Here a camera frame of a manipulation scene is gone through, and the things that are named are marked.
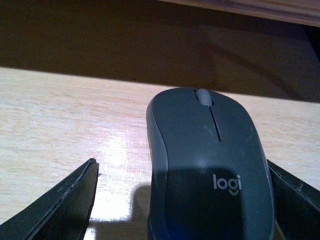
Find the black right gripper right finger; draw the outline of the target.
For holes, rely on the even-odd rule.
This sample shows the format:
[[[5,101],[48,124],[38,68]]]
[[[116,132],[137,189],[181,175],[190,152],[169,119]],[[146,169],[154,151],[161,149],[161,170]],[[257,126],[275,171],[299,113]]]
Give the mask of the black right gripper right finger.
[[[275,215],[286,240],[320,238],[320,191],[270,160]]]

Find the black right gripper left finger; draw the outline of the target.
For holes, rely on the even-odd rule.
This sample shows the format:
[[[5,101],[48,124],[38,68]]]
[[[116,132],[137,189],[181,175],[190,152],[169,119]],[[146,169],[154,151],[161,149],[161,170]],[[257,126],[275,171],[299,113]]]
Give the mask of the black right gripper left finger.
[[[99,165],[94,158],[0,226],[2,240],[82,240],[94,205]]]

